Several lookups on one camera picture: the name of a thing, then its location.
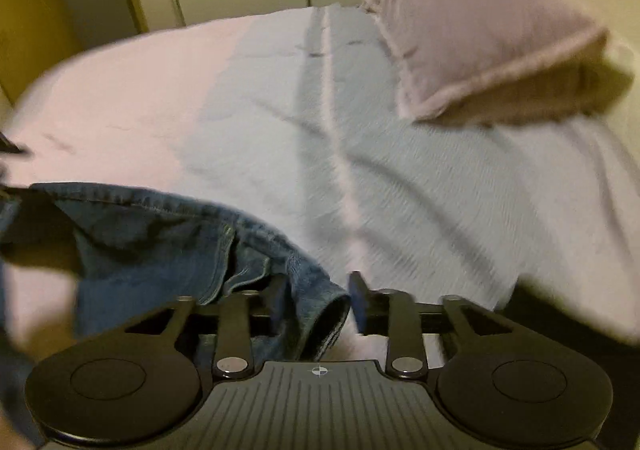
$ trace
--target bed sheet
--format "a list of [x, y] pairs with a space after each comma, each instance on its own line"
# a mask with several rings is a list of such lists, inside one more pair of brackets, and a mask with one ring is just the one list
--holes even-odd
[[[619, 338], [640, 333], [640, 177], [597, 119], [446, 130], [398, 118], [370, 17], [336, 6], [217, 20], [67, 62], [6, 134], [9, 184], [93, 181], [225, 203], [273, 224], [344, 285], [486, 306], [532, 274]], [[9, 326], [39, 359], [73, 343], [70, 256], [9, 260]], [[440, 355], [426, 341], [430, 364]], [[328, 358], [383, 358], [348, 322]]]

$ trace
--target pillow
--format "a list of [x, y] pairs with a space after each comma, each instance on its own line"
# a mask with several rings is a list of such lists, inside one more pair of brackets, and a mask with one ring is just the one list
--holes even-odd
[[508, 122], [594, 103], [583, 65], [602, 56], [608, 31], [563, 0], [363, 0], [363, 7], [399, 61], [401, 110], [413, 119], [463, 109], [450, 121]]

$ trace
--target denim jacket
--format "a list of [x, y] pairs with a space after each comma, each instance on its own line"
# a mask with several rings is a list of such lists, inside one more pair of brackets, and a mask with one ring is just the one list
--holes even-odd
[[[319, 359], [346, 319], [346, 292], [273, 228], [229, 208], [89, 183], [6, 189], [0, 245], [69, 239], [80, 261], [77, 337], [97, 335], [178, 295], [212, 303], [236, 290], [288, 276], [292, 303], [276, 337], [252, 340], [256, 364]], [[29, 360], [4, 332], [0, 286], [0, 401], [14, 425], [38, 441], [22, 388]]]

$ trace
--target white bedsheet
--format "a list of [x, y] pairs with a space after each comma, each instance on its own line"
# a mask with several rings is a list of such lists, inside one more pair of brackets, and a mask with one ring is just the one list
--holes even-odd
[[[282, 18], [295, 27], [310, 11], [283, 12]], [[8, 162], [8, 183], [93, 181], [175, 191], [183, 175], [179, 153], [186, 131], [196, 126], [239, 41], [263, 18], [218, 20], [142, 36], [90, 52], [45, 75], [5, 129], [12, 141], [34, 152], [29, 159]], [[638, 339], [637, 167], [612, 134], [591, 119], [498, 127], [494, 134], [496, 141], [521, 155], [524, 187], [565, 266], [579, 276], [579, 286], [573, 285], [570, 295], [552, 275], [545, 283], [588, 322], [617, 337]], [[293, 188], [296, 180], [287, 184]], [[224, 203], [231, 198], [222, 190], [192, 196]], [[229, 204], [273, 223], [306, 251], [321, 251], [294, 224], [265, 207], [259, 196], [247, 192], [243, 199]], [[10, 332], [37, 359], [72, 343], [68, 328], [75, 283], [72, 271], [64, 263], [60, 266], [54, 271], [38, 268], [37, 261], [23, 265], [15, 260], [6, 268]], [[353, 268], [345, 267], [345, 274], [348, 269]], [[46, 336], [44, 329], [49, 330]], [[364, 343], [351, 332], [345, 341], [352, 344], [346, 351], [351, 357], [383, 354], [382, 339]], [[343, 353], [338, 348], [334, 354]]]

